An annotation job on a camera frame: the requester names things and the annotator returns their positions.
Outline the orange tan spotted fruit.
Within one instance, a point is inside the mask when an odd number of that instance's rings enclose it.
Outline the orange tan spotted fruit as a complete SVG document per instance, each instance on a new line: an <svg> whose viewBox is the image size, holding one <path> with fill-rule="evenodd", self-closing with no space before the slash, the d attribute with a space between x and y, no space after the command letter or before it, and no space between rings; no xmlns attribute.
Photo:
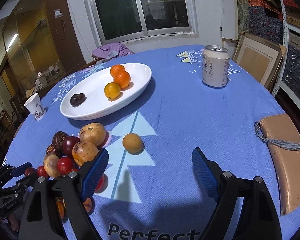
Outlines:
<svg viewBox="0 0 300 240"><path fill-rule="evenodd" d="M98 155L99 149L91 142L79 141L72 149L75 163L81 167L85 162L92 161Z"/></svg>

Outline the orange tangerine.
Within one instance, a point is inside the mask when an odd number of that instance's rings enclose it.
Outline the orange tangerine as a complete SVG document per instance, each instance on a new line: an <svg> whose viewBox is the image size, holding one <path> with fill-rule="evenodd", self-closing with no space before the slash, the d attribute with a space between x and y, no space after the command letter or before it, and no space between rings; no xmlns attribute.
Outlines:
<svg viewBox="0 0 300 240"><path fill-rule="evenodd" d="M114 83L117 83L121 89L129 86L131 81L130 74L127 71L120 71L114 77Z"/></svg>
<svg viewBox="0 0 300 240"><path fill-rule="evenodd" d="M115 78L115 76L117 76L117 74L119 74L119 72L123 72L123 71L125 71L125 67L121 64L116 64L111 67L110 74L113 78Z"/></svg>

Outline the dark brown carved fruit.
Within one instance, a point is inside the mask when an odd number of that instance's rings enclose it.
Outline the dark brown carved fruit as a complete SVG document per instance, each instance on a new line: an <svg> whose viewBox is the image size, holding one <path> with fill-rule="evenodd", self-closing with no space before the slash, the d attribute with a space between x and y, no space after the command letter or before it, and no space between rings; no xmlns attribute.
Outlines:
<svg viewBox="0 0 300 240"><path fill-rule="evenodd" d="M59 159L63 156L63 153L59 151L53 144L49 145L46 149L46 155L56 155Z"/></svg>
<svg viewBox="0 0 300 240"><path fill-rule="evenodd" d="M63 152L63 142L65 141L66 137L68 137L68 134L62 131L56 132L53 136L52 144L58 152Z"/></svg>

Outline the yellow orange tomato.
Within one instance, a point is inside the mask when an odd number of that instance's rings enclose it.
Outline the yellow orange tomato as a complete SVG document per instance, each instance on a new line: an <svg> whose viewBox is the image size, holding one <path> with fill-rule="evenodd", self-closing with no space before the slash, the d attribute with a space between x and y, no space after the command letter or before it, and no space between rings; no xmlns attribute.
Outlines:
<svg viewBox="0 0 300 240"><path fill-rule="evenodd" d="M106 84L104 94L109 100L116 99L121 93L121 88L117 83L111 82Z"/></svg>
<svg viewBox="0 0 300 240"><path fill-rule="evenodd" d="M63 220L65 217L65 209L64 209L63 201L61 200L61 198L56 198L56 203L58 207L59 216L61 220Z"/></svg>

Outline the beverage can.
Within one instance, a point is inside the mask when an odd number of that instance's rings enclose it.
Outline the beverage can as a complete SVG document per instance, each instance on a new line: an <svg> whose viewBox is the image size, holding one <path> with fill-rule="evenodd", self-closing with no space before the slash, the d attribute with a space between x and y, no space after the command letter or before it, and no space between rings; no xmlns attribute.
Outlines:
<svg viewBox="0 0 300 240"><path fill-rule="evenodd" d="M202 82L213 88L223 88L228 81L230 57L221 46L208 45L202 49Z"/></svg>

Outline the framed wooden panel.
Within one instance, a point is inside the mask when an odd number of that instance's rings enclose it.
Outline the framed wooden panel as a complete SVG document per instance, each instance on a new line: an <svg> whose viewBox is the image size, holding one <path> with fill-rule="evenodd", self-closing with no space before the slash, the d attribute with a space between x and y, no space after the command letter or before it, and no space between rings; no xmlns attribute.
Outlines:
<svg viewBox="0 0 300 240"><path fill-rule="evenodd" d="M233 61L272 92L287 48L265 38L242 32Z"/></svg>

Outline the dark red plum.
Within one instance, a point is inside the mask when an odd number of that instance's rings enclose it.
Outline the dark red plum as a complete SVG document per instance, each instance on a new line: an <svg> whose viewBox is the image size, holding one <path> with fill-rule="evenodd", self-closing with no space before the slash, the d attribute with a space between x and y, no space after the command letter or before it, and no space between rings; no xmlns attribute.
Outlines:
<svg viewBox="0 0 300 240"><path fill-rule="evenodd" d="M63 152L64 154L69 157L73 158L72 156L72 149L74 146L80 142L80 139L75 136L67 136L63 141Z"/></svg>

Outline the orange tangerine front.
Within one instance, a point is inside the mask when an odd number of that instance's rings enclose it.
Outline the orange tangerine front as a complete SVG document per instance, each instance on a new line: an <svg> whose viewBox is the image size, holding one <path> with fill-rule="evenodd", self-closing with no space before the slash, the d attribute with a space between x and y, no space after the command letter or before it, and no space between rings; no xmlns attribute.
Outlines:
<svg viewBox="0 0 300 240"><path fill-rule="evenodd" d="M130 74L127 71L120 71L114 77L114 83L117 83L121 89L129 86L131 81Z"/></svg>

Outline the red cherry tomato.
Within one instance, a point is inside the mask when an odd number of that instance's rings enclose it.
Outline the red cherry tomato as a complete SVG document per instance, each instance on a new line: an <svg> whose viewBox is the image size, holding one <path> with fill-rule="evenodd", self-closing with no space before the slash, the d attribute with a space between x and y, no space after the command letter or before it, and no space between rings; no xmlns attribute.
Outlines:
<svg viewBox="0 0 300 240"><path fill-rule="evenodd" d="M105 182L105 174L102 174L102 176L97 184L97 187L95 188L95 192L98 192L102 189L104 182Z"/></svg>
<svg viewBox="0 0 300 240"><path fill-rule="evenodd" d="M33 173L36 173L36 169L33 168L33 167L28 167L28 168L25 170L24 175L25 175L25 176L29 176L29 175L31 175L31 174L33 174Z"/></svg>
<svg viewBox="0 0 300 240"><path fill-rule="evenodd" d="M70 170L75 168L74 161L69 157L62 157L57 162L57 170L61 175L66 175Z"/></svg>
<svg viewBox="0 0 300 240"><path fill-rule="evenodd" d="M50 176L47 174L47 172L46 172L43 165L41 165L37 168L37 174L38 174L39 177L44 177L45 179L50 178Z"/></svg>

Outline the tan passion fruit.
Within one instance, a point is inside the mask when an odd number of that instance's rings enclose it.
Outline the tan passion fruit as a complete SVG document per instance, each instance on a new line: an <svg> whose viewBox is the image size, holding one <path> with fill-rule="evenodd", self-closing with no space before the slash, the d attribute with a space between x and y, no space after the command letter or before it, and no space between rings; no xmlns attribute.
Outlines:
<svg viewBox="0 0 300 240"><path fill-rule="evenodd" d="M90 123L83 126L79 132L80 141L87 141L100 146L106 139L106 129L101 123Z"/></svg>

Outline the purple cloth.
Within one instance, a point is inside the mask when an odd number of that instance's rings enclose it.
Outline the purple cloth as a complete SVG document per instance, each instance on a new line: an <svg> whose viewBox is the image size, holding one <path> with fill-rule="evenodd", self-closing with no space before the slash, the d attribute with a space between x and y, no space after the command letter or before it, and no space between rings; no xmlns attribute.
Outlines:
<svg viewBox="0 0 300 240"><path fill-rule="evenodd" d="M127 46L121 43L110 43L99 46L92 51L91 56L93 58L101 58L106 60L111 60L118 57L124 57L128 55L133 55L134 52L131 51Z"/></svg>

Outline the shelf with stacked fabrics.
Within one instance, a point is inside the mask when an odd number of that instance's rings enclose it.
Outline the shelf with stacked fabrics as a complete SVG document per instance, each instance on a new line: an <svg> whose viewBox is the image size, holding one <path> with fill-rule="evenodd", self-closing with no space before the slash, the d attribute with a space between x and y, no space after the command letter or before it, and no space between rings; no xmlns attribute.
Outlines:
<svg viewBox="0 0 300 240"><path fill-rule="evenodd" d="M294 0L236 0L238 33L287 48L272 92L286 111L300 116L300 8Z"/></svg>

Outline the window with metal frame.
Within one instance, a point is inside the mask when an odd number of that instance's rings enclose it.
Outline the window with metal frame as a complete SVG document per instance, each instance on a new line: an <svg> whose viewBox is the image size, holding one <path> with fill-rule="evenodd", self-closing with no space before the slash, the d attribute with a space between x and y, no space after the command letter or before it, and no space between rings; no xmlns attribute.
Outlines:
<svg viewBox="0 0 300 240"><path fill-rule="evenodd" d="M88 0L102 44L194 34L193 0Z"/></svg>

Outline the blue patterned tablecloth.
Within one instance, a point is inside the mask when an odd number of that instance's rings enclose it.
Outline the blue patterned tablecloth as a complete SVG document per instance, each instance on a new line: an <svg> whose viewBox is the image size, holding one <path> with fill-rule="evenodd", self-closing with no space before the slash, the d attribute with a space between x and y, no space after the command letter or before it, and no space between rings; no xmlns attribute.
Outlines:
<svg viewBox="0 0 300 240"><path fill-rule="evenodd" d="M152 70L145 91L125 108L99 119L110 134L104 191L94 195L91 220L103 239L197 239L215 201L193 171L192 151L235 176L261 176L280 207L271 155L255 135L254 123L283 113L273 96L249 73L230 64L225 88L202 83L202 46L163 48L121 57L69 75L42 99L46 115L29 116L12 141L5 162L42 165L54 134L77 135L84 122L60 113L66 93L90 75L115 64L143 63ZM125 150L137 134L143 149Z"/></svg>

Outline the white oval plate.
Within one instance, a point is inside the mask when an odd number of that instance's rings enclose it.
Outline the white oval plate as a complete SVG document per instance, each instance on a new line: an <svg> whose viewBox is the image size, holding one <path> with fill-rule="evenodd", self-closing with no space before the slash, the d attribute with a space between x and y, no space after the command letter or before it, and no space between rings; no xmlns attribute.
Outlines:
<svg viewBox="0 0 300 240"><path fill-rule="evenodd" d="M118 98L110 100L104 93L106 84L113 81L110 69L106 68L86 77L68 91L61 101L61 114L73 120L94 120L110 115L137 99L147 88L152 78L152 70L142 63L124 63L123 66L130 74L131 83ZM80 93L85 95L86 100L73 107L70 98Z"/></svg>

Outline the orange tangerine back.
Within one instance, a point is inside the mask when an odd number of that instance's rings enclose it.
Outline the orange tangerine back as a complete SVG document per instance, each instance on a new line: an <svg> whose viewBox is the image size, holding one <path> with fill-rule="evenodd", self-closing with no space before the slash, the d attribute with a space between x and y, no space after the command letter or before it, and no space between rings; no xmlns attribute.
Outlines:
<svg viewBox="0 0 300 240"><path fill-rule="evenodd" d="M123 72L123 71L125 71L125 67L121 64L116 64L111 67L110 74L113 78L115 78L115 76L117 76L117 74L119 74L119 72Z"/></svg>

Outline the wooden glass cabinet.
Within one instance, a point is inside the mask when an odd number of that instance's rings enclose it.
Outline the wooden glass cabinet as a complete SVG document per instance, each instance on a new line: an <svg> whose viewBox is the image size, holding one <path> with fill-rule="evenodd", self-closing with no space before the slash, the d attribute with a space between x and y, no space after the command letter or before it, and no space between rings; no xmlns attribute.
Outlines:
<svg viewBox="0 0 300 240"><path fill-rule="evenodd" d="M41 97L85 65L67 0L19 0L13 6L0 29L0 73L5 64L22 94L34 86L38 73L57 67Z"/></svg>

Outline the pale tan round fruit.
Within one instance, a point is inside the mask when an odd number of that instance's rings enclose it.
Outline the pale tan round fruit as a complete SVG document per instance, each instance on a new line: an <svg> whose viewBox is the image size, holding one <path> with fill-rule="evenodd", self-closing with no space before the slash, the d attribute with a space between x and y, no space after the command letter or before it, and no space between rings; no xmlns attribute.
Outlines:
<svg viewBox="0 0 300 240"><path fill-rule="evenodd" d="M57 168L59 158L55 154L47 154L43 161L44 170L51 178L60 176L61 173Z"/></svg>

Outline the white paper cup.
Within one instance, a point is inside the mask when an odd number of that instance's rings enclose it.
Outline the white paper cup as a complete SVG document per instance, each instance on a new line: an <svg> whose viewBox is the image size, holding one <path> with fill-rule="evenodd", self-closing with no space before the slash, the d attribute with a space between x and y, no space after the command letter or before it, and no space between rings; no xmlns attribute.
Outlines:
<svg viewBox="0 0 300 240"><path fill-rule="evenodd" d="M44 108L38 93L30 96L24 103L24 106L37 121L41 120L46 113L46 109Z"/></svg>

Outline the brown leather pouch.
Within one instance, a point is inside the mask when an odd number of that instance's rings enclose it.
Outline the brown leather pouch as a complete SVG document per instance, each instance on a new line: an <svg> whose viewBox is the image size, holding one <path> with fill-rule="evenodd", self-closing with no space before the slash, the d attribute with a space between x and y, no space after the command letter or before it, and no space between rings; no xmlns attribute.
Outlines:
<svg viewBox="0 0 300 240"><path fill-rule="evenodd" d="M300 206L300 134L287 114L268 116L254 123L255 135L266 143L274 163L281 214Z"/></svg>

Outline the large orange tan fruit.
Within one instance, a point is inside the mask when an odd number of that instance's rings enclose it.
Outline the large orange tan fruit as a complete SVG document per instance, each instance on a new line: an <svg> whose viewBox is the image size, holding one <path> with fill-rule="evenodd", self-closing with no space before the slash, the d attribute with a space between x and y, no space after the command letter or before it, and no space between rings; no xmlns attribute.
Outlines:
<svg viewBox="0 0 300 240"><path fill-rule="evenodd" d="M88 214L91 213L91 210L93 208L93 201L91 200L91 198L87 198L84 202L83 205L85 207L85 210Z"/></svg>

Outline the small brown round fruit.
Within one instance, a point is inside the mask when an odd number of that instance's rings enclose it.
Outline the small brown round fruit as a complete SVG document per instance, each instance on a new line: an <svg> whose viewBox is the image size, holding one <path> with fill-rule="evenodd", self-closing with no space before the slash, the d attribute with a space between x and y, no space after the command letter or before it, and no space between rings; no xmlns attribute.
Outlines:
<svg viewBox="0 0 300 240"><path fill-rule="evenodd" d="M122 144L129 153L137 154L143 149L143 141L135 133L128 133L124 136Z"/></svg>

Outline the dark brown wrinkled fruit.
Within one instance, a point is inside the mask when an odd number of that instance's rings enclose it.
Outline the dark brown wrinkled fruit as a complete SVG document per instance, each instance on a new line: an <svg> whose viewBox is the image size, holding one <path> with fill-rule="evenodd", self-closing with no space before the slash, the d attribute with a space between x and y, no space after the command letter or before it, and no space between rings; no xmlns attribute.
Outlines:
<svg viewBox="0 0 300 240"><path fill-rule="evenodd" d="M83 102L85 102L86 99L87 99L87 97L85 96L84 93L74 94L70 98L70 104L71 104L72 107L78 107Z"/></svg>

